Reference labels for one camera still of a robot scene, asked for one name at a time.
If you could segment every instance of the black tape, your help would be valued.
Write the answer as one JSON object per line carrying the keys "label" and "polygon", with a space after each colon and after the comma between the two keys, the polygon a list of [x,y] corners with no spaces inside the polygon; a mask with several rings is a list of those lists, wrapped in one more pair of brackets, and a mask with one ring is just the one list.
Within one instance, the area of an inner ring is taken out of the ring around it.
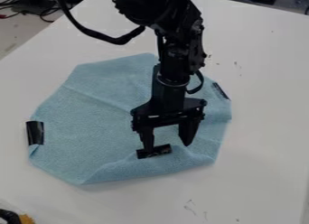
{"label": "black tape", "polygon": [[26,125],[29,145],[44,145],[44,123],[28,121]]}
{"label": "black tape", "polygon": [[219,93],[220,93],[225,99],[230,100],[229,97],[227,96],[227,94],[225,94],[225,92],[222,90],[222,88],[219,86],[218,83],[214,82],[214,83],[212,83],[212,86],[213,86],[216,90],[218,90]]}

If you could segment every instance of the table surface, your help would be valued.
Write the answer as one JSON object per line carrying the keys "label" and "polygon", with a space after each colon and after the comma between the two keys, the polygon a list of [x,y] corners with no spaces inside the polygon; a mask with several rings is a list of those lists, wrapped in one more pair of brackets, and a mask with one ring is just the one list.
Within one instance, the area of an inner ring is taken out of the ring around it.
{"label": "table surface", "polygon": [[[218,161],[182,173],[73,186],[32,167],[24,122],[80,63],[156,53],[151,30],[126,46],[66,18],[0,61],[0,199],[38,223],[301,223],[309,165],[309,18],[225,0],[193,0],[205,20],[203,69],[232,100]],[[73,10],[88,27],[136,27],[110,0]]]}

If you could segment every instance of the yellow object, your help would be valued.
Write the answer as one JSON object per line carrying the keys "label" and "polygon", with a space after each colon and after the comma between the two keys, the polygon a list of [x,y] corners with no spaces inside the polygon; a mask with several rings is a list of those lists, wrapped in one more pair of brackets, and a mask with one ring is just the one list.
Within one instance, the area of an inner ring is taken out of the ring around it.
{"label": "yellow object", "polygon": [[30,218],[28,215],[19,215],[19,219],[22,222],[22,224],[35,224],[34,220]]}

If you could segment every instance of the white table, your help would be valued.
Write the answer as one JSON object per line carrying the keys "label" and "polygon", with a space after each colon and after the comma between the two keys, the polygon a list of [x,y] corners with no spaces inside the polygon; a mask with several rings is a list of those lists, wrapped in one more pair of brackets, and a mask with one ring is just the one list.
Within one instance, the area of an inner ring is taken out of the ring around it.
{"label": "white table", "polygon": [[[62,17],[0,62],[0,199],[40,224],[301,223],[309,166],[309,18],[193,0],[205,19],[203,72],[232,99],[218,161],[187,172],[75,187],[32,167],[24,122],[84,62],[156,53],[147,30],[126,46],[80,34]],[[136,27],[110,0],[74,14],[113,36]]]}

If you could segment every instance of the microfiber cloth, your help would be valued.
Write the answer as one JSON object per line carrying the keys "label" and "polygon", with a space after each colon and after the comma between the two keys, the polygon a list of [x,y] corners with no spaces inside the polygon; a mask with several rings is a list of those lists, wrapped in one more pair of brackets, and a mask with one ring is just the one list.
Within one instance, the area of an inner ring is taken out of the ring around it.
{"label": "microfiber cloth", "polygon": [[[79,65],[32,116],[43,122],[42,145],[30,145],[30,161],[73,184],[118,181],[176,173],[214,163],[231,119],[230,101],[217,83],[205,78],[193,96],[208,101],[205,120],[185,147],[178,126],[156,128],[155,145],[171,144],[173,153],[138,160],[143,148],[132,131],[130,110],[151,97],[153,54]],[[190,87],[198,85],[192,77]]]}

